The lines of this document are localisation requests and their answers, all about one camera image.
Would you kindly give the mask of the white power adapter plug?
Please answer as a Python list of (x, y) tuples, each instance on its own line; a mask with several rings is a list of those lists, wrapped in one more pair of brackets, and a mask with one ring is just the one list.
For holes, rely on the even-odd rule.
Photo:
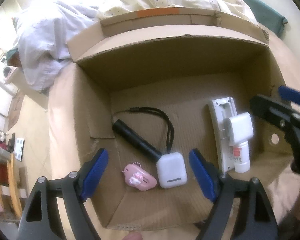
[(223, 125), (230, 146), (237, 146), (254, 136), (253, 124), (248, 112), (224, 119)]

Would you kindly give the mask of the brown cardboard box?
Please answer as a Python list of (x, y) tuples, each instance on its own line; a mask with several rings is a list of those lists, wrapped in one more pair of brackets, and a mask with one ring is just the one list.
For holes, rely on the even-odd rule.
[(120, 118), (159, 150), (166, 125), (156, 116), (129, 114), (157, 107), (170, 118), (172, 149), (185, 159), (193, 148), (218, 163), (209, 101), (230, 96), (239, 112), (256, 94), (277, 98), (281, 85), (300, 88), (300, 63), (273, 32), (234, 16), (202, 9), (152, 9), (95, 23), (68, 42), (70, 63), (50, 89), (53, 176), (89, 161), (99, 148), (109, 163), (88, 212), (94, 224), (115, 230), (160, 230), (205, 219), (211, 203), (191, 170), (187, 183), (141, 192), (122, 169), (139, 161), (156, 166), (111, 128)]

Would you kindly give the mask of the white bathroom scale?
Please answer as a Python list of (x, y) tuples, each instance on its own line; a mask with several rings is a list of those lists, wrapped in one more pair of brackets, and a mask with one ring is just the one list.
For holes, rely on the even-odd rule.
[(22, 159), (23, 159), (24, 143), (25, 143), (24, 138), (16, 138), (15, 139), (14, 151), (13, 152), (15, 154), (15, 158), (18, 161), (22, 161)]

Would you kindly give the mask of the white earbuds charging case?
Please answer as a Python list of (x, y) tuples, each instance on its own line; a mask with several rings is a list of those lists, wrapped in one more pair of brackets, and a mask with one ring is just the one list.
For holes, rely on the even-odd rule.
[(159, 184), (170, 189), (187, 183), (187, 172), (183, 155), (179, 152), (163, 154), (156, 162)]

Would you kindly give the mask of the pink cartoon keychain case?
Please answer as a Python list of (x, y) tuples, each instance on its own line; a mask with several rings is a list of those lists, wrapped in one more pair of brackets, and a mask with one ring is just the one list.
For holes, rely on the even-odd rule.
[(138, 162), (126, 165), (122, 170), (122, 173), (125, 183), (139, 191), (147, 191), (155, 188), (157, 185), (157, 180), (145, 171)]

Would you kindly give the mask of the white pill bottle red label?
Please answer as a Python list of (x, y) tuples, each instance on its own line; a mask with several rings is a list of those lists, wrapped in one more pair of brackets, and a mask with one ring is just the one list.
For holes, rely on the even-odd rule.
[(234, 169), (237, 173), (245, 173), (250, 170), (250, 154), (248, 141), (233, 147)]

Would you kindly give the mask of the green pillow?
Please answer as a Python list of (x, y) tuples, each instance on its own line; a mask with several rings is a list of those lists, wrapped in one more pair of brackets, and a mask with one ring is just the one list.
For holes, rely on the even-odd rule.
[(285, 16), (279, 14), (273, 8), (263, 3), (260, 0), (243, 0), (254, 13), (255, 18), (259, 23), (270, 29), (279, 38), (285, 30), (285, 25), (288, 20)]

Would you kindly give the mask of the light blue blanket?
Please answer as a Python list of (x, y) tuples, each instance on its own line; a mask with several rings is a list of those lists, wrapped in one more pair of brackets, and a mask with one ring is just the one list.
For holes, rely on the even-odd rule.
[(17, 20), (17, 48), (27, 84), (49, 89), (71, 61), (67, 42), (96, 21), (98, 7), (64, 2), (38, 4)]

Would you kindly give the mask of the wooden chair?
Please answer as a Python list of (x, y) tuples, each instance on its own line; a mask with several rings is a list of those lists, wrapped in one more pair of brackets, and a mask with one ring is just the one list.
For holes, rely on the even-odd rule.
[(18, 188), (17, 173), (15, 172), (15, 154), (0, 147), (0, 206), (5, 210), (3, 199), (4, 186), (7, 186), (8, 196), (12, 204), (12, 211), (17, 220), (21, 219), (23, 208), (21, 194)]

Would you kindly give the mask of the white washing machine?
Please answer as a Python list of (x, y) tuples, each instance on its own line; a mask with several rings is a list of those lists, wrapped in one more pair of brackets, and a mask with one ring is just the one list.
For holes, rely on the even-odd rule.
[(0, 86), (4, 87), (6, 90), (9, 90), (12, 94), (15, 94), (18, 91), (17, 87), (12, 83), (6, 84), (7, 77), (4, 74), (4, 70), (7, 67), (9, 68), (6, 63), (6, 56), (3, 55), (0, 58)]

